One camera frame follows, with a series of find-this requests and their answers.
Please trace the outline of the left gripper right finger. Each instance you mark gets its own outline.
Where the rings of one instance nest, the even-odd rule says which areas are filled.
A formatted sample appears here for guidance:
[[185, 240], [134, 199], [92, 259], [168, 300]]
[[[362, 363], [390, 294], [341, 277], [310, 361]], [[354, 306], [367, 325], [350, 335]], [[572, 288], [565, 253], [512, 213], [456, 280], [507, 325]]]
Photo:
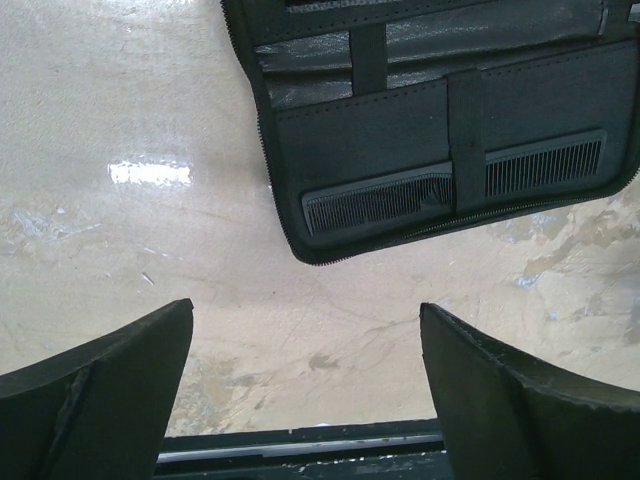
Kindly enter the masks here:
[[543, 361], [436, 304], [422, 304], [420, 336], [455, 478], [638, 478], [638, 392]]

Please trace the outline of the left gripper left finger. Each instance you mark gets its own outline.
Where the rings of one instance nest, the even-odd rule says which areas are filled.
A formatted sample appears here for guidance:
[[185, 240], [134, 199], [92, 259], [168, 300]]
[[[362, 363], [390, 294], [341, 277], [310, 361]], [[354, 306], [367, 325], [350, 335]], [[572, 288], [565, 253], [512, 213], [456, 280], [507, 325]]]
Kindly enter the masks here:
[[192, 334], [181, 299], [2, 375], [2, 478], [151, 478]]

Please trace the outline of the black straight comb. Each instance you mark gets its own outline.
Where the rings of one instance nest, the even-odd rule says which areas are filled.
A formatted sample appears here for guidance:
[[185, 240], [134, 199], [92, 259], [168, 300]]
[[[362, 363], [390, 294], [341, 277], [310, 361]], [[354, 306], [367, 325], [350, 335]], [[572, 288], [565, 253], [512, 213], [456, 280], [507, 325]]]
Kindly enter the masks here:
[[[596, 129], [489, 152], [484, 195], [522, 196], [595, 178], [607, 133]], [[313, 237], [354, 235], [447, 216], [456, 203], [450, 162], [308, 191], [301, 206]]]

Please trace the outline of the black tool case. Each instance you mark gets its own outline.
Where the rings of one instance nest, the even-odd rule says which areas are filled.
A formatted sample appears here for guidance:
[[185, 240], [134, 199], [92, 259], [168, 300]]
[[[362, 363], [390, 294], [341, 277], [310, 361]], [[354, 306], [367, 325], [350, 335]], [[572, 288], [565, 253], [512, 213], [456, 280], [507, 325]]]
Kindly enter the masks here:
[[[639, 172], [635, 1], [226, 1], [278, 217], [293, 255], [326, 265], [608, 197]], [[598, 175], [484, 195], [489, 152], [607, 133]], [[447, 216], [313, 237], [301, 197], [450, 162]]]

